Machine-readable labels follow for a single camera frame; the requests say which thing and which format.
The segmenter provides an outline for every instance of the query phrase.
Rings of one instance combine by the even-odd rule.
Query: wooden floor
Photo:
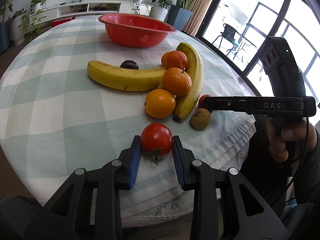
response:
[[[19,52],[26,46],[28,38],[25,42],[18,46],[11,47],[3,54],[0,55],[0,77],[7,70],[14,58],[19,54]],[[249,87],[242,81],[238,74],[234,71],[234,75],[237,77],[242,90],[246,96],[254,96],[253,92]],[[18,176],[15,174],[14,170],[10,166],[7,158],[4,155],[3,150],[0,147],[0,200],[6,196],[11,195],[22,195],[27,197],[32,197],[31,193],[22,184]]]

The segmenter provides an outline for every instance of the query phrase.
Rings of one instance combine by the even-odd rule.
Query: white tv cabinet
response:
[[[94,10],[97,6],[110,8],[110,10]],[[70,18],[80,15],[103,15],[110,13],[134,13],[129,1],[115,0],[84,0],[82,2],[66,3],[63,5],[54,5],[42,9],[44,12],[30,16],[30,24],[32,17],[37,17],[39,23],[52,22],[56,19]],[[150,5],[140,4],[140,14],[149,15]]]

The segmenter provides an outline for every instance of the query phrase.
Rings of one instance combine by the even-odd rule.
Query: banana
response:
[[[126,91],[145,91],[162,83],[166,69],[126,69],[93,60],[88,63],[87,71],[94,81],[104,86]]]
[[[186,72],[192,80],[192,87],[184,96],[176,97],[176,108],[173,111],[172,119],[183,120],[196,106],[201,95],[203,86],[204,70],[200,55],[190,44],[180,43],[177,50],[182,51],[188,58],[188,69]]]

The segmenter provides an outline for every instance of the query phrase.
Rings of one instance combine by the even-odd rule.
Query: beige curtain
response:
[[[193,12],[190,20],[187,22],[186,26],[184,27],[183,31],[188,33],[191,36],[195,36],[200,24],[202,23],[207,10],[211,4],[212,0],[195,0],[189,11]]]

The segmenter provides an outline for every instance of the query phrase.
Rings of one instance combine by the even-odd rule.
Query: hand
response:
[[[271,118],[266,124],[267,135],[270,142],[269,152],[272,158],[277,162],[285,162],[288,159],[288,151],[285,149],[285,142],[299,141],[306,138],[307,122],[302,119],[300,122],[285,126],[281,131],[281,136],[276,135],[276,127]],[[307,144],[307,153],[315,149],[317,144],[316,129],[309,123],[309,138]]]

